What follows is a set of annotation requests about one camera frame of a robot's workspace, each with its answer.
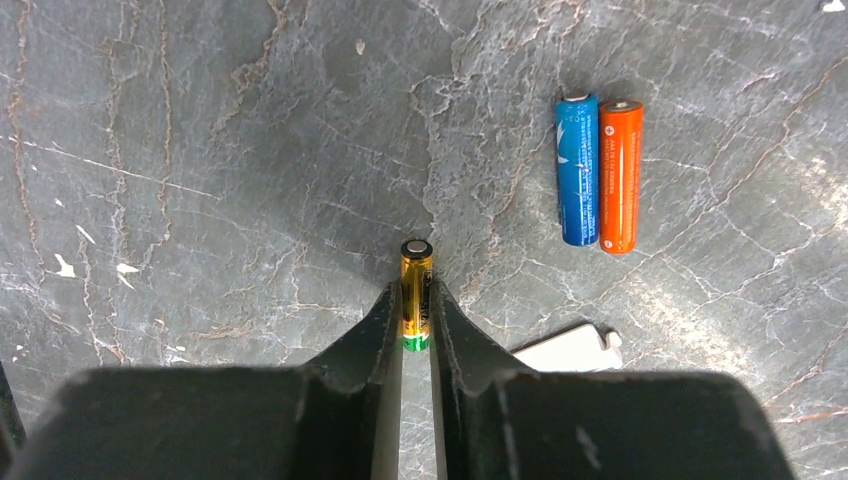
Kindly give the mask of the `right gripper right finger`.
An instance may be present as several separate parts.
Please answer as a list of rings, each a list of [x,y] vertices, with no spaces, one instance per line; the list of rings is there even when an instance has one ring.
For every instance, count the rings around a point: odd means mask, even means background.
[[[789,479],[758,401],[714,372],[542,373],[429,293],[441,479]]]

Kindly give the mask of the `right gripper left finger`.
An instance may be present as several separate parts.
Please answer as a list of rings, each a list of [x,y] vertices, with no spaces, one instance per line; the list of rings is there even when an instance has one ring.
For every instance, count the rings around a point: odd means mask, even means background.
[[[394,479],[401,289],[280,367],[98,368],[72,376],[32,434],[3,445],[7,479]]]

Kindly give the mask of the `white battery cover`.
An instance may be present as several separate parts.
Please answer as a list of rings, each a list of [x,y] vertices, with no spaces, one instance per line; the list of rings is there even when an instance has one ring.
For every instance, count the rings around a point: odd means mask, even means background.
[[[516,350],[513,355],[539,372],[598,372],[623,367],[622,339],[583,324]]]

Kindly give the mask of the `gold battery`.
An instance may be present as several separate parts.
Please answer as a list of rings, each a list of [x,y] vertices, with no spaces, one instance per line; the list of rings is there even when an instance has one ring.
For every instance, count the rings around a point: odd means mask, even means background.
[[[433,247],[426,240],[401,245],[402,339],[412,353],[424,352],[430,340],[430,286],[433,279]]]

